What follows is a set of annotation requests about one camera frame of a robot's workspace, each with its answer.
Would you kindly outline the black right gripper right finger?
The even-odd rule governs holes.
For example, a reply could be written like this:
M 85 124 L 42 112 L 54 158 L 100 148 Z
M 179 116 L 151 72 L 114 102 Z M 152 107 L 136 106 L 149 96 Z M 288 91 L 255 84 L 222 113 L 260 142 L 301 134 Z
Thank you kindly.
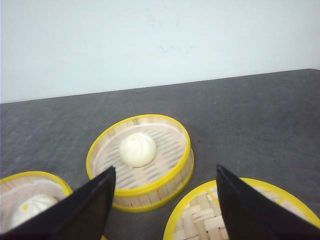
M 318 240 L 320 229 L 217 165 L 222 218 L 231 240 Z

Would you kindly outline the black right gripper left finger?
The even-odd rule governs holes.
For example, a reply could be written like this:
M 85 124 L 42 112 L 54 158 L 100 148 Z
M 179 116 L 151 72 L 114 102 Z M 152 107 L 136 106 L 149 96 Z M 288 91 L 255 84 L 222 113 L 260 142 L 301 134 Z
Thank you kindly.
M 2 240 L 103 240 L 112 208 L 116 169 L 111 166 L 64 200 L 1 234 Z

